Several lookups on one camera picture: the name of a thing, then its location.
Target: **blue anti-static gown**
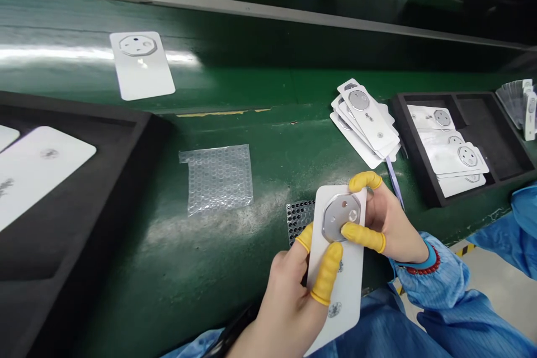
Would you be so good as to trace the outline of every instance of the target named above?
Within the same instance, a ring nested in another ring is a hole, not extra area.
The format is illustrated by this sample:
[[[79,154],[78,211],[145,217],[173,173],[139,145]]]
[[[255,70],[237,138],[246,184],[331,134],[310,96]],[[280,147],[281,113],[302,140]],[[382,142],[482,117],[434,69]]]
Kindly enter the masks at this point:
[[[470,278],[466,264],[433,236],[421,236],[440,255],[436,272],[412,275],[392,264],[410,302],[425,310],[417,319],[427,332],[406,317],[400,297],[386,286],[362,298],[360,321],[354,328],[311,357],[537,357],[537,347],[499,317],[485,295],[466,291]],[[537,273],[536,259],[524,263],[527,273]],[[163,358],[200,357],[220,333],[208,331]]]

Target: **stack of cards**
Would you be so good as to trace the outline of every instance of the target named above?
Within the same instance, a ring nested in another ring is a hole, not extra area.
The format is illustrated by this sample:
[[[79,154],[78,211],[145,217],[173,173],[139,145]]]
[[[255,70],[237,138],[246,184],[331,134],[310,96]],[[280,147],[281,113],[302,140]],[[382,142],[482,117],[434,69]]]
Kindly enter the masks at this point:
[[[489,172],[481,152],[455,130],[449,110],[408,105],[444,197],[483,186]]]
[[[527,105],[525,95],[527,96],[528,93],[533,93],[533,91],[532,79],[506,83],[496,90],[496,95],[517,129],[524,127]]]
[[[401,144],[388,107],[374,100],[364,86],[351,78],[337,87],[330,119],[369,166],[376,168],[389,156],[393,162]]]

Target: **printed logo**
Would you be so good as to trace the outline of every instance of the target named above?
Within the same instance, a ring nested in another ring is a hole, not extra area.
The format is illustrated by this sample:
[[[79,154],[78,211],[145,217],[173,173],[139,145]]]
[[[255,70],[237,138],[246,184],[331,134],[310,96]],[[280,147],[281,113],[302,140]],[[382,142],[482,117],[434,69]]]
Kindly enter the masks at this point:
[[[44,149],[40,152],[41,158],[43,159],[54,159],[56,158],[60,153],[52,148]]]
[[[6,189],[8,187],[13,186],[14,183],[15,181],[11,178],[8,178],[4,182],[0,183],[0,199],[2,198],[2,196],[7,195]]]

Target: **wristband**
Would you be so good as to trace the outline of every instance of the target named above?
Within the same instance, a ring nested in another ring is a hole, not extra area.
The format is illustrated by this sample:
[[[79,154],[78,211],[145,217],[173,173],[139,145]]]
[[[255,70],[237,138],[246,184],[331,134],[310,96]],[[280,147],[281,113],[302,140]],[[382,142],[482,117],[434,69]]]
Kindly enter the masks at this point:
[[[415,270],[430,269],[432,266],[434,266],[437,260],[436,251],[428,241],[426,241],[425,239],[423,241],[425,242],[425,245],[427,245],[427,249],[429,249],[429,257],[427,258],[426,261],[420,264],[400,263],[396,261],[395,264],[400,267],[410,267],[411,269],[415,269]]]

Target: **blue sleeve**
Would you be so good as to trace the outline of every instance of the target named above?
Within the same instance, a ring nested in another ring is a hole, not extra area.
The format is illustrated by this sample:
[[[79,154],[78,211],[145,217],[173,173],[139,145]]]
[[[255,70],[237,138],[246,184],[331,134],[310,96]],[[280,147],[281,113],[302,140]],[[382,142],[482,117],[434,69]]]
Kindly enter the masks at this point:
[[[498,254],[507,263],[537,280],[537,186],[513,193],[513,212],[505,215],[468,240]]]
[[[492,309],[488,298],[466,291],[470,271],[438,239],[422,233],[440,256],[439,268],[424,275],[410,274],[392,263],[410,302],[424,309],[419,323],[451,356],[537,356],[535,345]]]
[[[208,330],[191,343],[170,351],[161,358],[201,358],[223,331],[224,329]]]

